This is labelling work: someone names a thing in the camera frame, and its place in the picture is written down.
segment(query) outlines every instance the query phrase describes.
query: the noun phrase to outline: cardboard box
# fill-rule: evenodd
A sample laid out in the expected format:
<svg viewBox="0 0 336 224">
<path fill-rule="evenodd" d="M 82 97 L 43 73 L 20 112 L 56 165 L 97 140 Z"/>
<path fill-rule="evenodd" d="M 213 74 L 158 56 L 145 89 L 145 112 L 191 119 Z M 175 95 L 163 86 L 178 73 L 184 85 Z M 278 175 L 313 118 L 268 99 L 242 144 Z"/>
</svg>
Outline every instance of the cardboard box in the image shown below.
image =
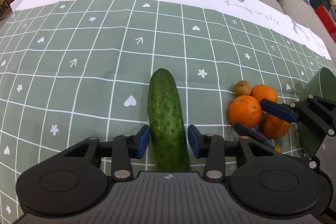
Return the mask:
<svg viewBox="0 0 336 224">
<path fill-rule="evenodd" d="M 0 0 L 0 19 L 4 19 L 11 10 L 11 2 L 9 0 Z"/>
</svg>

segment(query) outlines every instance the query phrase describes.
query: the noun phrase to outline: small brown fruit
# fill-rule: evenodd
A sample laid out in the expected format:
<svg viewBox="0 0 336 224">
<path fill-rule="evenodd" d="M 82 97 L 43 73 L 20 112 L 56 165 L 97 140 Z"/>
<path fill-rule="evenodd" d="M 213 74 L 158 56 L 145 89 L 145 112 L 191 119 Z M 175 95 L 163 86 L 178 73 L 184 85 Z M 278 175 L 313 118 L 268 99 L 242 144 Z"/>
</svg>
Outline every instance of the small brown fruit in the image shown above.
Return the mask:
<svg viewBox="0 0 336 224">
<path fill-rule="evenodd" d="M 278 146 L 278 145 L 276 145 L 274 147 L 274 150 L 277 151 L 277 152 L 279 152 L 279 153 L 282 153 L 282 148 L 280 146 Z"/>
<path fill-rule="evenodd" d="M 242 96 L 242 95 L 247 95 L 249 96 L 251 94 L 251 87 L 249 82 L 245 80 L 241 80 L 235 84 L 234 92 L 236 96 Z"/>
</svg>

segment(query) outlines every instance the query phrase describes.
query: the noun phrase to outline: green cup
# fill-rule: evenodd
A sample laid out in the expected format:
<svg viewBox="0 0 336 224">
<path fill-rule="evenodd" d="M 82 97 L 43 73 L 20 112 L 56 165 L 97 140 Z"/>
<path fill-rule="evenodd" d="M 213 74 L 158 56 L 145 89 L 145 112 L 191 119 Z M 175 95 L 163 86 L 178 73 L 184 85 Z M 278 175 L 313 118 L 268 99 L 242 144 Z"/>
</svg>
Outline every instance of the green cup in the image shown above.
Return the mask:
<svg viewBox="0 0 336 224">
<path fill-rule="evenodd" d="M 335 75 L 329 69 L 322 67 L 299 94 L 299 102 L 307 99 L 309 94 L 336 102 L 335 88 Z M 321 141 L 300 122 L 298 123 L 298 133 L 302 147 L 311 158 L 321 146 Z"/>
</svg>

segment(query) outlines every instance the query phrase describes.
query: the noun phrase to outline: cucumber bump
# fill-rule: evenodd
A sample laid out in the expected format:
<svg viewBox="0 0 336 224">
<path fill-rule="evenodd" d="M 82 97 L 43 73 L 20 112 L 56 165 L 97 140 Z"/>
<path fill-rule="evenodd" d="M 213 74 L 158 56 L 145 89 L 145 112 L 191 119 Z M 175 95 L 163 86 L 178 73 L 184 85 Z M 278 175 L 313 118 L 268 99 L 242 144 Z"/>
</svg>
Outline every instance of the cucumber bump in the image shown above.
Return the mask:
<svg viewBox="0 0 336 224">
<path fill-rule="evenodd" d="M 153 73 L 147 109 L 156 170 L 190 171 L 181 102 L 175 80 L 168 70 L 160 68 Z"/>
</svg>

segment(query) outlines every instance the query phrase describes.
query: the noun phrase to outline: white heart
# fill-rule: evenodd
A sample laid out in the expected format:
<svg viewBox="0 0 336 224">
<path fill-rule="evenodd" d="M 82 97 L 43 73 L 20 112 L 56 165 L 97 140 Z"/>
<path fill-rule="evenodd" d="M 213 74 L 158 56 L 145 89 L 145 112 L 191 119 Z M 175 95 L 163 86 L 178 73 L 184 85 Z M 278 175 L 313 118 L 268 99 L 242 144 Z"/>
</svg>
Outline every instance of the white heart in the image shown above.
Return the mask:
<svg viewBox="0 0 336 224">
<path fill-rule="evenodd" d="M 125 101 L 124 106 L 135 106 L 137 104 L 137 100 L 131 95 L 128 97 L 128 99 Z"/>
<path fill-rule="evenodd" d="M 43 42 L 44 41 L 44 37 L 41 37 L 38 41 L 37 41 L 37 43 L 41 43 L 41 42 Z"/>
<path fill-rule="evenodd" d="M 5 151 L 3 153 L 5 155 L 9 155 L 11 153 L 8 146 L 6 146 Z"/>
</svg>

